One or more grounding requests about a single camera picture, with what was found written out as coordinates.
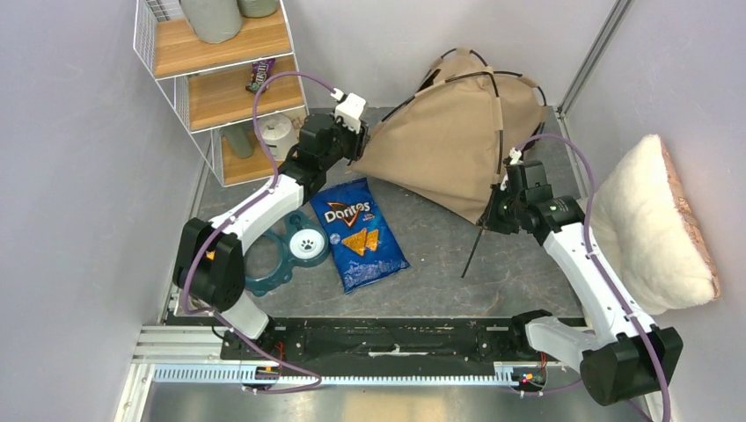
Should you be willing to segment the black tent pole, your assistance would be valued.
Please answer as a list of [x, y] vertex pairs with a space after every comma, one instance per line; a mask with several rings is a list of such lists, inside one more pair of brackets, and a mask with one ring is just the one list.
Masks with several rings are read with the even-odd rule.
[[440, 68], [382, 118], [371, 141], [411, 155], [461, 149], [504, 155], [542, 133], [546, 114], [543, 89], [523, 74]]
[[452, 48], [434, 63], [415, 98], [429, 106], [440, 126], [429, 141], [428, 165], [444, 181], [429, 183], [423, 195], [479, 227], [461, 276], [477, 250], [493, 185], [502, 172], [504, 124], [494, 70], [468, 48]]

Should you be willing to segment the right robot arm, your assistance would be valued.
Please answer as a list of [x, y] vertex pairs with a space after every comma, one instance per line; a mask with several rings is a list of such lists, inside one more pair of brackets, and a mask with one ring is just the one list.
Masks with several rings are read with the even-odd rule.
[[591, 331], [575, 329], [540, 309], [511, 319], [508, 349], [520, 360], [545, 353], [575, 370], [600, 405], [666, 392], [684, 343], [661, 328], [624, 289], [601, 253], [576, 199], [557, 196], [539, 161], [506, 164], [495, 185], [486, 226], [533, 235], [556, 262], [588, 313]]

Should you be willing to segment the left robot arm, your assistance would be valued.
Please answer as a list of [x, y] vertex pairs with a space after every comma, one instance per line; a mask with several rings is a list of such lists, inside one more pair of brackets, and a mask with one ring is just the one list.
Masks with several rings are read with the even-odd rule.
[[359, 116], [339, 111], [308, 115], [298, 143], [261, 191], [216, 222], [192, 218], [183, 226], [173, 284], [243, 334], [242, 347], [255, 359], [274, 352], [276, 336], [266, 329], [268, 314], [245, 289], [244, 255], [282, 217], [308, 203], [335, 164], [361, 158], [367, 131]]

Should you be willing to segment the tan pet tent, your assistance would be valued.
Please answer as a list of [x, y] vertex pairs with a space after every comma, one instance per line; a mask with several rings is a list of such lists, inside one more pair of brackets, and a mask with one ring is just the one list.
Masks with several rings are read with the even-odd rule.
[[543, 131], [547, 113], [533, 79], [496, 70], [472, 49], [452, 48], [412, 97], [371, 130], [351, 167], [482, 226], [493, 187], [505, 174], [503, 160]]

